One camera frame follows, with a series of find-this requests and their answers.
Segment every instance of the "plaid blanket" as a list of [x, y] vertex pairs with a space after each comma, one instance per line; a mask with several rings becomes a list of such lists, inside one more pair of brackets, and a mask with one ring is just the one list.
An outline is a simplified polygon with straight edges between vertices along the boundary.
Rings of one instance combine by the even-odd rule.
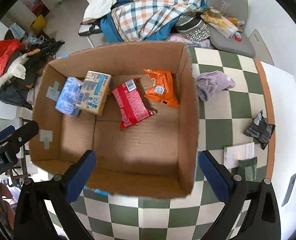
[[169, 23], [171, 28], [181, 14], [198, 8], [207, 8], [204, 0], [117, 0], [110, 22], [122, 41], [142, 41]]

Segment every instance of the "blue packet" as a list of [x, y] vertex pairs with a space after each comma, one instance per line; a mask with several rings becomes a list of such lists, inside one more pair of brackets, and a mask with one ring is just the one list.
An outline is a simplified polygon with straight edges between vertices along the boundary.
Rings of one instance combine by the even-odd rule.
[[75, 77], [68, 77], [56, 103], [56, 110], [63, 114], [77, 117], [80, 109], [76, 108], [78, 98], [83, 82]]

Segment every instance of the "blue gripper pad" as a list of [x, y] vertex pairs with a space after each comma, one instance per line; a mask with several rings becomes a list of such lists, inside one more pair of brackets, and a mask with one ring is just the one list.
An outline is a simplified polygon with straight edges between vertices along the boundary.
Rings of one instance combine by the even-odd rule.
[[16, 129], [13, 125], [9, 125], [7, 128], [3, 129], [0, 132], [0, 141], [7, 138], [10, 134], [12, 134]]
[[79, 159], [79, 161], [71, 165], [65, 172], [64, 176], [67, 175], [69, 179], [64, 185], [65, 199], [68, 204], [78, 199], [90, 174], [96, 167], [96, 163], [96, 153], [91, 150], [87, 150], [84, 153], [84, 155]]
[[209, 182], [218, 201], [227, 203], [230, 198], [229, 185], [227, 184], [224, 177], [220, 174], [220, 171], [214, 165], [213, 161], [219, 165], [214, 158], [210, 160], [205, 152], [199, 153], [198, 164], [201, 171]]

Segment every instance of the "white goose plush toy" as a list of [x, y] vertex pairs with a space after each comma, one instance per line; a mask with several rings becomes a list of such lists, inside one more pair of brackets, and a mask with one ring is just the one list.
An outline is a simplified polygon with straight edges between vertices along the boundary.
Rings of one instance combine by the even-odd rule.
[[19, 57], [17, 57], [9, 66], [6, 73], [0, 77], [0, 88], [7, 80], [11, 79], [13, 76], [21, 79], [26, 78], [26, 68], [24, 64], [29, 60], [28, 56], [35, 55], [40, 52], [40, 49], [35, 49], [28, 53], [25, 53]]

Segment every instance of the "gray chair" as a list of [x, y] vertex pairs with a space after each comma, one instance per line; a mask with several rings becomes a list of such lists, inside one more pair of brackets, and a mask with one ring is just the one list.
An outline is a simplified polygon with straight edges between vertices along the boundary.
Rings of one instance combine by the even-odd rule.
[[[207, 0], [207, 5], [214, 9], [220, 10], [222, 7], [222, 0]], [[228, 17], [234, 17], [243, 20], [246, 23], [248, 14], [248, 0], [229, 0], [230, 6], [227, 7], [225, 14]], [[210, 31], [210, 41], [218, 50], [223, 50], [246, 57], [253, 58], [255, 56], [255, 49], [250, 43], [249, 39], [244, 33], [240, 33], [242, 41], [236, 41], [234, 38], [225, 38], [215, 28], [208, 25]]]

